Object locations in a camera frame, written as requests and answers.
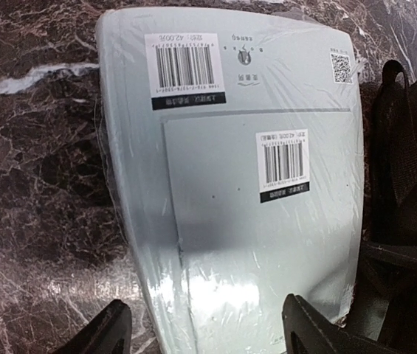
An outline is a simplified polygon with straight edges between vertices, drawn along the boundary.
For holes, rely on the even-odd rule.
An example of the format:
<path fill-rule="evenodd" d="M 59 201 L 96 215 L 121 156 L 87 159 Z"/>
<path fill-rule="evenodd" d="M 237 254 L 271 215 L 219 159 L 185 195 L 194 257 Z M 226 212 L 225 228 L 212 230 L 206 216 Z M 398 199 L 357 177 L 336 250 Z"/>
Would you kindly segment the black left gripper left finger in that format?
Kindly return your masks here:
<path fill-rule="evenodd" d="M 130 353 L 131 309 L 114 299 L 61 348 L 62 353 Z"/>

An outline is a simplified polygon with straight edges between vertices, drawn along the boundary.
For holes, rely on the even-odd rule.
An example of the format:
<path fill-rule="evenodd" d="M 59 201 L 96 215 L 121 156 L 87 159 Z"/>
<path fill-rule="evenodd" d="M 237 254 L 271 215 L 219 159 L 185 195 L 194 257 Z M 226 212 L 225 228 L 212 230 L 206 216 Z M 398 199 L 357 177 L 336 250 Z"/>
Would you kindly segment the pale green shrink-wrapped book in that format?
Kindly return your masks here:
<path fill-rule="evenodd" d="M 117 203 L 164 353 L 282 353 L 297 294 L 340 323 L 364 143 L 348 33 L 196 7 L 96 28 Z"/>

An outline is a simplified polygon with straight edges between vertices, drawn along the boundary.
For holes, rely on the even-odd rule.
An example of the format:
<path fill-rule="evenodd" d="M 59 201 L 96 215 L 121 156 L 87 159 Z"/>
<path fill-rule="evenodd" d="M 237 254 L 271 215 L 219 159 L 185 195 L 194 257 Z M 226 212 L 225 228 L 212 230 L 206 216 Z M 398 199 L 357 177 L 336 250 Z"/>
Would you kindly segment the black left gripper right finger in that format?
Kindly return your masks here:
<path fill-rule="evenodd" d="M 299 295 L 289 294 L 285 298 L 282 320 L 288 354 L 395 353 L 395 350 L 330 323 Z"/>

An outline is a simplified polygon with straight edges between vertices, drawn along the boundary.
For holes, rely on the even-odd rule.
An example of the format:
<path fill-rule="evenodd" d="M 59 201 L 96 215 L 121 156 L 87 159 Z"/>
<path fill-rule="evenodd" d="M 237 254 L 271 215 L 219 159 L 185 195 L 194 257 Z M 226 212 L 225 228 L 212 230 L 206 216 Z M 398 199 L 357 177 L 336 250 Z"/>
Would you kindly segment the black student backpack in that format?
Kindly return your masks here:
<path fill-rule="evenodd" d="M 387 61 L 371 109 L 371 239 L 359 267 L 388 301 L 379 342 L 417 353 L 417 81 Z"/>

